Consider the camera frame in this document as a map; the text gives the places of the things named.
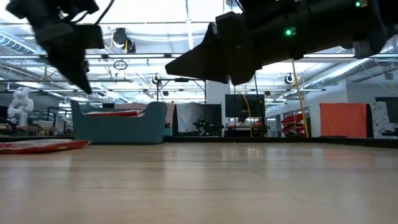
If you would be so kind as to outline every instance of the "yellow pole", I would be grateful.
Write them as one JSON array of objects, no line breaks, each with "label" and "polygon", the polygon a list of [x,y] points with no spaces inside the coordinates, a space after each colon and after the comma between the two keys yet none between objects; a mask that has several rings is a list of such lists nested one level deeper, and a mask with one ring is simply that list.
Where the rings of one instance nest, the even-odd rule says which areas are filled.
[{"label": "yellow pole", "polygon": [[304,105],[303,105],[303,99],[301,98],[299,81],[297,81],[296,68],[294,66],[294,59],[292,59],[292,64],[293,64],[294,81],[296,82],[297,94],[298,94],[298,98],[300,99],[301,113],[303,114],[303,119],[304,119],[305,136],[308,138],[309,136],[308,136],[307,118],[306,118],[305,112],[304,112]]}]

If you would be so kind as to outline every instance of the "green led light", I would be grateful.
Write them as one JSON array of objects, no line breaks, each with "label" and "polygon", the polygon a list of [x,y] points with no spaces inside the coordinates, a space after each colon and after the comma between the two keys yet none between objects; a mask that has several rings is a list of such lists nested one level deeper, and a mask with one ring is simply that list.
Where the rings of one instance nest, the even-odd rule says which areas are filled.
[{"label": "green led light", "polygon": [[292,35],[292,30],[290,30],[290,29],[286,30],[286,31],[285,31],[285,34],[286,34],[286,35]]}]

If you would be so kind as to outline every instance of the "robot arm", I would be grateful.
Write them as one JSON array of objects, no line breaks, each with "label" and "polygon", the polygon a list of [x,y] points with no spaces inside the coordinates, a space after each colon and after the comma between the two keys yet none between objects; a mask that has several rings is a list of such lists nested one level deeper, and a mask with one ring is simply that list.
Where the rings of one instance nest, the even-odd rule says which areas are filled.
[{"label": "robot arm", "polygon": [[[96,12],[95,0],[11,0],[7,10],[26,17],[50,64],[91,94],[85,49],[104,48],[98,23],[110,1],[92,25],[71,21],[80,12]],[[378,54],[397,33],[396,0],[240,0],[240,5],[242,14],[218,16],[203,42],[166,65],[167,73],[222,83],[231,77],[238,85],[264,65],[339,45],[354,47],[357,58]],[[69,16],[61,18],[61,11]]]},{"label": "robot arm", "polygon": [[14,119],[16,115],[19,117],[19,125],[25,126],[27,121],[27,112],[32,112],[34,108],[34,102],[29,99],[28,95],[30,93],[30,88],[19,87],[16,92],[14,92],[14,99],[8,107],[8,117]]},{"label": "robot arm", "polygon": [[166,65],[171,75],[228,83],[248,82],[264,65],[336,46],[356,58],[378,54],[397,33],[391,0],[240,0],[208,26],[203,42]]},{"label": "robot arm", "polygon": [[98,25],[114,0],[100,16],[96,24],[78,25],[72,19],[86,11],[99,10],[95,0],[11,0],[6,9],[16,17],[27,18],[35,38],[47,51],[47,60],[60,73],[82,90],[91,94],[86,73],[86,49],[103,49],[103,34]]}]

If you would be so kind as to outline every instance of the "white humanoid robot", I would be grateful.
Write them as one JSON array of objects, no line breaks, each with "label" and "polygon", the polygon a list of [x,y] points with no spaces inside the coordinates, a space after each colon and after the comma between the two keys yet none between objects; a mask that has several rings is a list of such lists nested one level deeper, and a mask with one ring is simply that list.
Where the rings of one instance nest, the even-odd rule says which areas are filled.
[{"label": "white humanoid robot", "polygon": [[26,126],[27,122],[27,112],[33,111],[33,100],[29,99],[30,88],[27,87],[19,87],[16,92],[14,92],[14,99],[12,103],[8,107],[8,117],[11,118],[13,122],[15,122],[16,116],[19,118],[18,125]]}]

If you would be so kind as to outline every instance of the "red and white mat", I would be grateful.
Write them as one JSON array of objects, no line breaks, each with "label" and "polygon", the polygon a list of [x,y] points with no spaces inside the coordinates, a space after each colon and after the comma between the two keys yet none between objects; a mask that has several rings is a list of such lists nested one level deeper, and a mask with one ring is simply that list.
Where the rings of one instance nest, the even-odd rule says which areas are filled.
[{"label": "red and white mat", "polygon": [[1,142],[0,154],[35,154],[79,149],[90,141],[71,139],[41,139],[32,141]]}]

